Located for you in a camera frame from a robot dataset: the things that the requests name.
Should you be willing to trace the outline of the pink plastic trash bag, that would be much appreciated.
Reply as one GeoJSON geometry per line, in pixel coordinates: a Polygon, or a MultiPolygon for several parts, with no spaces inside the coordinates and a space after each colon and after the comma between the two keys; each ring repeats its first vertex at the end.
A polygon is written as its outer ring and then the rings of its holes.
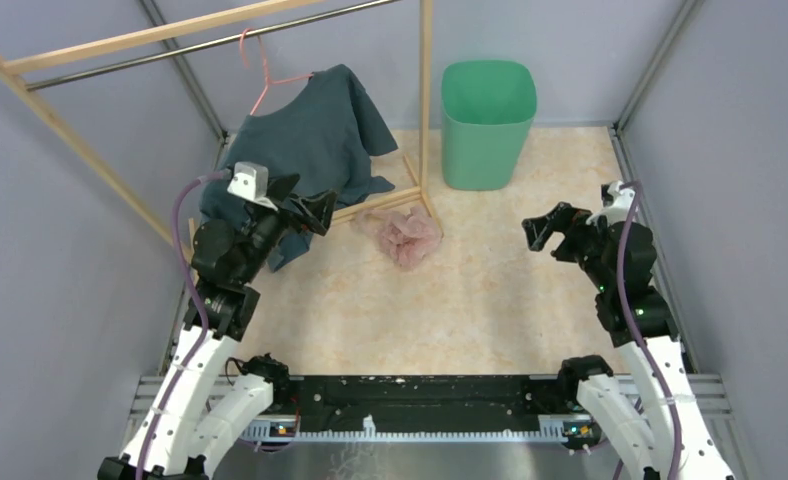
{"type": "Polygon", "coordinates": [[[355,222],[365,235],[376,241],[379,251],[403,270],[417,267],[442,241],[440,227],[423,205],[413,206],[406,213],[363,210],[355,222]]]}

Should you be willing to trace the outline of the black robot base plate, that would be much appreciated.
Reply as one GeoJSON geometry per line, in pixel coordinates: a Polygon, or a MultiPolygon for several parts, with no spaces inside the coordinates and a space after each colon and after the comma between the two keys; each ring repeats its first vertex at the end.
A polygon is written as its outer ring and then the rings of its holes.
{"type": "Polygon", "coordinates": [[[535,432],[553,415],[583,413],[555,375],[293,376],[269,416],[300,421],[303,433],[535,432]]]}

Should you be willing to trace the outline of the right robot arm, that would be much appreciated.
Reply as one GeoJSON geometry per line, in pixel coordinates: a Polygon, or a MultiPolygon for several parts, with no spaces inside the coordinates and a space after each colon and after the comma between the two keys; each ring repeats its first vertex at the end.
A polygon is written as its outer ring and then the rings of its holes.
{"type": "Polygon", "coordinates": [[[592,417],[632,479],[734,478],[702,416],[670,308],[651,283],[657,260],[651,230],[565,202],[521,226],[532,251],[562,235],[551,255],[579,266],[596,287],[598,320],[637,389],[637,398],[628,399],[602,357],[574,357],[559,370],[559,404],[592,417]]]}

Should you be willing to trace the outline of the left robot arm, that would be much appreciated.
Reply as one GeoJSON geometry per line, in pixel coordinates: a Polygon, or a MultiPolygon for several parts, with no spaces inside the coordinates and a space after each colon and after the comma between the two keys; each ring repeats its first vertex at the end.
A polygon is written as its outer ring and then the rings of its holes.
{"type": "Polygon", "coordinates": [[[247,165],[202,175],[177,195],[172,243],[190,309],[156,398],[125,448],[103,459],[98,478],[208,479],[258,415],[287,407],[287,369],[269,355],[249,362],[212,410],[206,403],[258,304],[251,283],[268,257],[289,232],[324,236],[330,228],[337,191],[300,196],[294,191],[299,180],[297,174],[269,179],[247,165]],[[221,219],[206,221],[194,235],[192,254],[185,255],[181,204],[195,188],[217,181],[226,181],[229,194],[241,199],[248,222],[236,229],[221,219]]]}

